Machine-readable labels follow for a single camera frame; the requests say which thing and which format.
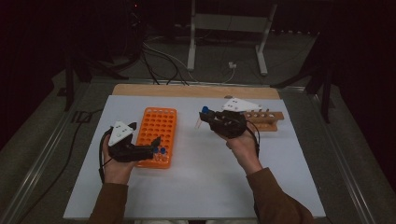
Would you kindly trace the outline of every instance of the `white tabletop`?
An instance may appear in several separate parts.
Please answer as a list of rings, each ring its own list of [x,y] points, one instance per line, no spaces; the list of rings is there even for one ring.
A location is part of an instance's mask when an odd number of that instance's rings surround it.
[[[282,111],[275,133],[261,133],[262,164],[269,167],[281,188],[306,206],[314,217],[325,217],[289,113],[282,100],[245,99],[270,111]],[[137,122],[133,143],[146,107],[177,110],[177,130],[169,169],[134,168],[129,182],[125,218],[234,219],[254,218],[253,196],[233,153],[203,123],[194,129],[204,105],[220,111],[220,98],[109,96],[93,136],[64,218],[90,216],[101,188],[98,174],[100,139],[117,120]]]

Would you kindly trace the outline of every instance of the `human hand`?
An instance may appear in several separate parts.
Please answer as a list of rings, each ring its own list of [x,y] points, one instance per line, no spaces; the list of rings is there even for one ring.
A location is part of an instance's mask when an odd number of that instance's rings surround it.
[[[252,124],[247,123],[247,127],[255,132],[255,128]],[[218,136],[226,140],[226,146],[233,152],[238,163],[242,166],[247,175],[262,169],[262,164],[256,153],[254,136],[252,136],[249,131],[245,131],[242,135],[235,138],[227,138],[219,134]]]
[[[109,139],[110,134],[105,137],[102,145],[104,162],[108,161],[108,163],[104,167],[105,183],[127,185],[129,177],[131,176],[132,169],[134,168],[134,165],[137,163],[137,161],[118,162],[115,160],[111,160],[111,157],[108,155]]]

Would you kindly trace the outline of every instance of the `orange test tube rack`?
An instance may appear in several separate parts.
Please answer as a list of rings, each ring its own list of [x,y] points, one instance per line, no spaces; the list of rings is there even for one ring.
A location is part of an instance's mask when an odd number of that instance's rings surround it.
[[[177,126],[177,111],[174,108],[147,107],[137,136],[137,146],[150,146],[161,137],[159,150],[153,159],[139,161],[137,167],[167,169],[171,165],[173,144]]]

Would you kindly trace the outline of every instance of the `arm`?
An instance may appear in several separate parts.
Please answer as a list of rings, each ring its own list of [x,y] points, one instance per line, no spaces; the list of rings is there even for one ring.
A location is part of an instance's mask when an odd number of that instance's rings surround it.
[[[247,174],[260,223],[314,223],[309,210],[282,191],[268,168],[262,168],[253,136],[248,131],[233,139],[221,137]]]
[[[109,135],[102,145],[105,162],[111,160],[108,156],[108,139]],[[106,164],[105,184],[102,186],[88,223],[122,223],[128,195],[127,184],[135,164],[135,161],[114,160]]]

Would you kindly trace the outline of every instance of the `test tube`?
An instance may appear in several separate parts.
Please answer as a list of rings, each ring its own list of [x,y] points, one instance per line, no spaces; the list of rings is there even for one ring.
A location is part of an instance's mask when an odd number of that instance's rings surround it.
[[[155,161],[159,161],[160,160],[159,149],[157,147],[154,148],[154,160]]]
[[[201,123],[202,123],[201,118],[198,118],[197,122],[195,123],[195,129],[199,129]]]
[[[164,147],[161,148],[161,160],[162,161],[167,161],[168,160],[168,155],[166,153],[166,148],[164,148]]]

